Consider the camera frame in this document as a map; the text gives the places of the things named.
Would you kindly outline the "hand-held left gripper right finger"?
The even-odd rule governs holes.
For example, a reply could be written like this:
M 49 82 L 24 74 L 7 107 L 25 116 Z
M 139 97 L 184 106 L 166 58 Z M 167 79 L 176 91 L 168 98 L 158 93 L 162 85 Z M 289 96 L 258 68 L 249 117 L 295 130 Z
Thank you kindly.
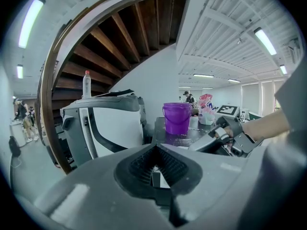
M 238 158 L 176 148 L 157 147 L 171 177 L 169 218 L 158 230 L 256 230 L 262 219 L 255 189 L 262 149 Z

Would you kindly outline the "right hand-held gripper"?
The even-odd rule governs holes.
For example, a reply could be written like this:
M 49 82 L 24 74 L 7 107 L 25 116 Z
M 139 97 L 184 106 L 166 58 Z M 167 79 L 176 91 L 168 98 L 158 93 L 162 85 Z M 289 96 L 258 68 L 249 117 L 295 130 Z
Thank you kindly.
M 222 105 L 215 112 L 216 126 L 200 139 L 192 143 L 188 150 L 207 152 L 211 154 L 228 155 L 235 157 L 247 157 L 254 148 L 257 147 L 249 135 L 245 134 L 242 129 L 242 119 L 239 117 L 240 108 L 238 106 Z M 224 139 L 224 130 L 230 126 L 234 134 L 234 141 L 231 150 L 228 151 L 222 145 Z

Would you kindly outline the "white table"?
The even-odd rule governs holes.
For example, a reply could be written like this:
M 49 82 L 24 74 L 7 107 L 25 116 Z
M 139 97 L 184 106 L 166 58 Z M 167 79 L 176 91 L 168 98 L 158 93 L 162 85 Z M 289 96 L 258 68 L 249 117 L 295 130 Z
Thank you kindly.
M 11 121 L 10 131 L 20 148 L 26 145 L 26 135 L 22 121 Z

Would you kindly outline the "black backpack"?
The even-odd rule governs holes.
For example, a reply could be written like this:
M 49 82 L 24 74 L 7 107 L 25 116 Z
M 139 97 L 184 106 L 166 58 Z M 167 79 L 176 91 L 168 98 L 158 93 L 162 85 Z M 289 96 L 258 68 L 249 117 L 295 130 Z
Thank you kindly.
M 14 136 L 10 136 L 9 147 L 13 157 L 18 158 L 21 155 L 21 150 Z

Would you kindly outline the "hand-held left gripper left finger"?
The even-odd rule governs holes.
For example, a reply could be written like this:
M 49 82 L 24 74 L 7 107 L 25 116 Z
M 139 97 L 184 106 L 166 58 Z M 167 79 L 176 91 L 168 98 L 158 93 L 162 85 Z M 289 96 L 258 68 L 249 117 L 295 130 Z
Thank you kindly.
M 152 199 L 132 197 L 114 178 L 117 164 L 151 145 L 88 161 L 42 194 L 34 205 L 70 230 L 174 230 Z

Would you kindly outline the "detergent refill bag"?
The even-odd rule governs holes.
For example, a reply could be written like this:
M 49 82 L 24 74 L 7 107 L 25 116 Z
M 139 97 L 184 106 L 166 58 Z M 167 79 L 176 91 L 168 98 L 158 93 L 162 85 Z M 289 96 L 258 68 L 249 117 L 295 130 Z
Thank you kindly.
M 212 104 L 212 95 L 204 94 L 198 101 L 198 119 L 202 125 L 211 126 L 215 122 L 215 108 Z

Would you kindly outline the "white black cleaning machine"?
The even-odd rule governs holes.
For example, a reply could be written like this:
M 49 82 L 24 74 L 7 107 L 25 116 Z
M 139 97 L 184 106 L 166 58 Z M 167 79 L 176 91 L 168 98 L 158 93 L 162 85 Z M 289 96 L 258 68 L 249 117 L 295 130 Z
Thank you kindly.
M 80 99 L 61 108 L 62 128 L 76 166 L 143 144 L 135 96 Z

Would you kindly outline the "person's right hand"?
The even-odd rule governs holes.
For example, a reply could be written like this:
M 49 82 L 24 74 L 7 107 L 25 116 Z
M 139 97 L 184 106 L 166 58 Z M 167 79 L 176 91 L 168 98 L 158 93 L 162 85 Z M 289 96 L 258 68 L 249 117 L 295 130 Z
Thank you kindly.
M 234 134 L 230 126 L 225 128 L 218 128 L 215 131 L 214 136 L 222 143 L 224 148 L 227 148 L 228 151 L 231 150 L 234 141 Z

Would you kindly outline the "curved wooden staircase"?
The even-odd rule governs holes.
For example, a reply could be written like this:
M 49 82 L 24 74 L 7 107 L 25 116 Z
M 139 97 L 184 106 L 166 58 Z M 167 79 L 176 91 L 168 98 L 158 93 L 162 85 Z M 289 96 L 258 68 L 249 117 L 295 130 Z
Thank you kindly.
M 99 0 L 63 25 L 43 65 L 36 98 L 36 122 L 41 140 L 51 145 L 56 165 L 70 173 L 67 157 L 56 133 L 60 110 L 82 96 L 82 78 L 90 72 L 92 93 L 111 90 L 122 78 L 159 51 L 178 40 L 187 0 L 122 0 L 99 15 L 77 36 L 62 62 L 57 60 L 64 40 Z

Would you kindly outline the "person's right forearm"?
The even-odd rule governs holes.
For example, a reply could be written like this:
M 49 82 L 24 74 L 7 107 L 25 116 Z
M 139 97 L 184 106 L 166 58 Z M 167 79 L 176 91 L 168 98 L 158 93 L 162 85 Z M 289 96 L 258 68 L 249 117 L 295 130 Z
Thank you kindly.
M 290 130 L 290 125 L 280 109 L 262 118 L 243 123 L 242 129 L 254 141 L 258 141 L 261 138 L 273 138 L 287 132 Z

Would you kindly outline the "clear plastic water bottle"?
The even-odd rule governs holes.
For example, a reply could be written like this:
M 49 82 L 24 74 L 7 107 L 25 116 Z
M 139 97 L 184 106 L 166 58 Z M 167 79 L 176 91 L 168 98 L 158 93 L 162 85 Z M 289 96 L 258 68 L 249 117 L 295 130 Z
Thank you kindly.
M 86 70 L 83 77 L 83 99 L 91 98 L 91 77 L 90 71 Z

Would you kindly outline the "purple plastic bucket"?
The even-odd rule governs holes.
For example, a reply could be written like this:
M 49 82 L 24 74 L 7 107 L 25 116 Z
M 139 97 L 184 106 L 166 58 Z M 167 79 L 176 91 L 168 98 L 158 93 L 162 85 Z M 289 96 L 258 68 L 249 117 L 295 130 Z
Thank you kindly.
M 192 106 L 189 103 L 164 103 L 162 109 L 166 132 L 172 135 L 186 135 Z

